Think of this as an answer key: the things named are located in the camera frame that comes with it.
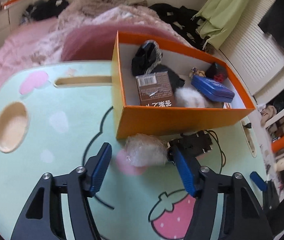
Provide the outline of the blue tin case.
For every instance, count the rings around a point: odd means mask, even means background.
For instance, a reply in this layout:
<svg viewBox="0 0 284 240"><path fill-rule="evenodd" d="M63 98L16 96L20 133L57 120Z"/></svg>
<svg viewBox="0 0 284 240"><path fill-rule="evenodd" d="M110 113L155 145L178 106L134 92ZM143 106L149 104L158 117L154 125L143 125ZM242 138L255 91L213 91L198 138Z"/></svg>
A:
<svg viewBox="0 0 284 240"><path fill-rule="evenodd" d="M231 103L235 96L235 93L228 87L207 77L194 75L191 85L206 98L214 102Z"/></svg>

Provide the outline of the red mahjong tile block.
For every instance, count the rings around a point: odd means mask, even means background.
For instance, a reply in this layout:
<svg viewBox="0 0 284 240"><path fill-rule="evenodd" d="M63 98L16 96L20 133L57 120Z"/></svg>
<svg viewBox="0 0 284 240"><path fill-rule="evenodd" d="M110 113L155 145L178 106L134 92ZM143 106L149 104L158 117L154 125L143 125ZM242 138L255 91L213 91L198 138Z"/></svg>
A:
<svg viewBox="0 0 284 240"><path fill-rule="evenodd" d="M205 76L219 83L223 83L225 79L228 78L228 73L226 68L215 62L205 71Z"/></svg>

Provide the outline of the grey fur pompom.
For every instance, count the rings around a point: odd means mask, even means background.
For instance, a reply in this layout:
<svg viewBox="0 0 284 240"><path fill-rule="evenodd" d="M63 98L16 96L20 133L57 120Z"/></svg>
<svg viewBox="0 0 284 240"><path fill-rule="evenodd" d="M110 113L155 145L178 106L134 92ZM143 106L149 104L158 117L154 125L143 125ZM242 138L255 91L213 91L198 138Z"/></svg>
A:
<svg viewBox="0 0 284 240"><path fill-rule="evenodd" d="M212 104L204 96L192 88L177 88L175 91L175 100L178 107L186 108L211 108Z"/></svg>

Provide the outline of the white fluffy ball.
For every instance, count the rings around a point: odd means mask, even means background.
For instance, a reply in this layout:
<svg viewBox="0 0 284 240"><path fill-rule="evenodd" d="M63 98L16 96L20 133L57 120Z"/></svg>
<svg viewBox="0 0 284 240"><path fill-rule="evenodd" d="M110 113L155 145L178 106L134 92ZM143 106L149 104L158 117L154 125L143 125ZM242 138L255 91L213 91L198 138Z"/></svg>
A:
<svg viewBox="0 0 284 240"><path fill-rule="evenodd" d="M136 134L125 142L127 162L134 167L162 166L167 162L167 149L162 140L152 135Z"/></svg>

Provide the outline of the anime doll figure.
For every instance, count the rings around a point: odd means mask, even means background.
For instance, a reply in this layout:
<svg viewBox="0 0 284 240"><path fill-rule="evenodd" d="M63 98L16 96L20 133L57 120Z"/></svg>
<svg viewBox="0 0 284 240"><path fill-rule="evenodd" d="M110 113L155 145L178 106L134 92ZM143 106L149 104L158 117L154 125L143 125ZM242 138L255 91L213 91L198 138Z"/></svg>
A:
<svg viewBox="0 0 284 240"><path fill-rule="evenodd" d="M189 73L189 77L193 78L193 76L200 76L200 77L205 77L205 71L203 70L198 70L196 67L193 67Z"/></svg>

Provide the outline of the brown card deck box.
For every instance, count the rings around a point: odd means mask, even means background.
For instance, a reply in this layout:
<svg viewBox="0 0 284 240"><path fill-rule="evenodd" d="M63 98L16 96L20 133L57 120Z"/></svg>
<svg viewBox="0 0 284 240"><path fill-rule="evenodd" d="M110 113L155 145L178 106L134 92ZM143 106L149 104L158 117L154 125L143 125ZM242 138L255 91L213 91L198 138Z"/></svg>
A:
<svg viewBox="0 0 284 240"><path fill-rule="evenodd" d="M140 75L135 78L141 106L175 107L176 102L167 72Z"/></svg>

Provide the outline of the black lace cloth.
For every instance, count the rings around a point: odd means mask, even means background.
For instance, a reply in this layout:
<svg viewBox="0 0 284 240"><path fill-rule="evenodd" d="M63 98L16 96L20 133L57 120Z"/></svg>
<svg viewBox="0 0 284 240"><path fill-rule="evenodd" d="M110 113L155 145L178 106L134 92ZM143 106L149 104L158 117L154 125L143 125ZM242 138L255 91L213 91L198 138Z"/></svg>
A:
<svg viewBox="0 0 284 240"><path fill-rule="evenodd" d="M159 45L154 40L145 41L136 52L131 61L131 72L133 76L167 72L172 91L182 88L185 80L171 68L162 64L163 54Z"/></svg>

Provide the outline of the small black binder clip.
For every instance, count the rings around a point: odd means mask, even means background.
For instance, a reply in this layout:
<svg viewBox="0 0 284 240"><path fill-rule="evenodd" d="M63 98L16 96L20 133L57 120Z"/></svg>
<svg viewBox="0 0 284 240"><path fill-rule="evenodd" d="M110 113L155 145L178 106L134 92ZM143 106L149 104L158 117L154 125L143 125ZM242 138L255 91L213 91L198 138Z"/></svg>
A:
<svg viewBox="0 0 284 240"><path fill-rule="evenodd" d="M244 124L243 127L247 128L247 129L251 129L252 128L252 123L249 122L247 124Z"/></svg>

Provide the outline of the green hanging garment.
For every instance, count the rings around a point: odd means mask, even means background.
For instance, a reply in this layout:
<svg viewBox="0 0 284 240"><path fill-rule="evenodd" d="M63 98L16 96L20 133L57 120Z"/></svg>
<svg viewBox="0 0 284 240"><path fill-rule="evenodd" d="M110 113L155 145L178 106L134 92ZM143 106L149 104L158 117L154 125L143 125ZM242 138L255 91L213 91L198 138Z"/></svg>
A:
<svg viewBox="0 0 284 240"><path fill-rule="evenodd" d="M192 19L203 19L196 33L204 40L202 48L207 45L219 49L236 27L242 13L250 0L207 0Z"/></svg>

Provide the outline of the pink floral blanket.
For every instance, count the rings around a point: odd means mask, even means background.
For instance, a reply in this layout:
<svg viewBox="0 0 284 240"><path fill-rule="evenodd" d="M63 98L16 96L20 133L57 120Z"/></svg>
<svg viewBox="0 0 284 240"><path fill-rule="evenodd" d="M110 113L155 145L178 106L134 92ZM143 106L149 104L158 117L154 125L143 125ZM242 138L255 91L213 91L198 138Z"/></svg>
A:
<svg viewBox="0 0 284 240"><path fill-rule="evenodd" d="M175 36L173 29L148 8L147 1L74 0L59 14L53 31L37 42L30 59L37 64L60 62L64 41L71 31L85 25L109 23L149 25Z"/></svg>

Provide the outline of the black clothes pile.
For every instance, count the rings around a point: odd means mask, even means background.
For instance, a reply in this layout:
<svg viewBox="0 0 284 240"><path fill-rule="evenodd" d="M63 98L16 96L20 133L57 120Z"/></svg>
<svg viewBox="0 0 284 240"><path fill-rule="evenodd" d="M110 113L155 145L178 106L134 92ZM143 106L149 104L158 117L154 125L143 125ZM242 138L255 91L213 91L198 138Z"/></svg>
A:
<svg viewBox="0 0 284 240"><path fill-rule="evenodd" d="M200 37L196 29L205 21L202 17L196 17L198 11L188 9L185 6L173 7L166 3L156 3L149 6L159 18L171 25L173 30L183 37L193 47L203 50L205 40Z"/></svg>

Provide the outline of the dark red pillow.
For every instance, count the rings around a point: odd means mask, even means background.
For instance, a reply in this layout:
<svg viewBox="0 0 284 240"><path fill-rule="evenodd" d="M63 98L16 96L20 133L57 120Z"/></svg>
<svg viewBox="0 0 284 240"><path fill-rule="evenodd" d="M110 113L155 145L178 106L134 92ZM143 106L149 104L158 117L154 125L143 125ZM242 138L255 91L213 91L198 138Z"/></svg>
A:
<svg viewBox="0 0 284 240"><path fill-rule="evenodd" d="M100 24L85 25L71 31L64 41L61 61L111 60L117 32L148 34L170 41L179 39L167 30L149 25Z"/></svg>

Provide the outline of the white drawer cabinet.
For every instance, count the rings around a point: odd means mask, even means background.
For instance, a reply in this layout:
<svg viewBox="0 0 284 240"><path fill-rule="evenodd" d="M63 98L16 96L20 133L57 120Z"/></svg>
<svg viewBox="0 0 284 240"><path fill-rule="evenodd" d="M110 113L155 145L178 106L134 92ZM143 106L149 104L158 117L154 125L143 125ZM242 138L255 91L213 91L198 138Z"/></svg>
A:
<svg viewBox="0 0 284 240"><path fill-rule="evenodd" d="M0 11L0 48L12 31L17 29L25 9L33 0L19 0Z"/></svg>

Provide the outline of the black striped clothes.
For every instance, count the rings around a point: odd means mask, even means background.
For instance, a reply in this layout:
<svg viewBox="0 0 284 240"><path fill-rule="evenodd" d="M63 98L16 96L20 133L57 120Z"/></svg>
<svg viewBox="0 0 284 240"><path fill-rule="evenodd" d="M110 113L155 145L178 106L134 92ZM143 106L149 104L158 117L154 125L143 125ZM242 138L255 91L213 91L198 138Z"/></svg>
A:
<svg viewBox="0 0 284 240"><path fill-rule="evenodd" d="M67 0L37 0L23 11L19 25L42 21L59 14L69 5Z"/></svg>

